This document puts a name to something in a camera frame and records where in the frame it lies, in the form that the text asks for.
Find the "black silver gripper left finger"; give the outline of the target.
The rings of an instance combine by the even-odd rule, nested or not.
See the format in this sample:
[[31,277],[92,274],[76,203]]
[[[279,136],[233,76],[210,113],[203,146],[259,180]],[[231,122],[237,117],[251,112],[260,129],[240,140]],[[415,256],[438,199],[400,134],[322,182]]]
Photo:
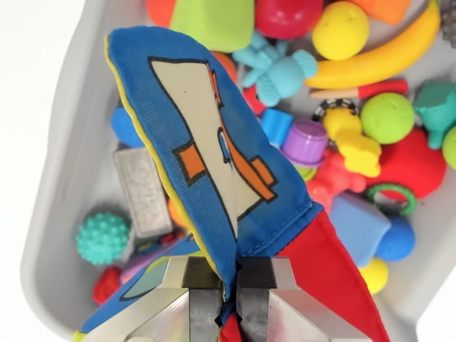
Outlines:
[[82,326],[82,341],[218,341],[222,283],[203,256],[135,275]]

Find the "black silver gripper right finger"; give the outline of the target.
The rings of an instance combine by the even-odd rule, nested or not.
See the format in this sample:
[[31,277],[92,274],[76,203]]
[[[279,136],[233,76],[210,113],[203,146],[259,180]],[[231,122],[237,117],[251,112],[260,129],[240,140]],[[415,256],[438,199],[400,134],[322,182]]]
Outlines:
[[238,259],[243,341],[359,341],[360,331],[304,291],[287,258]]

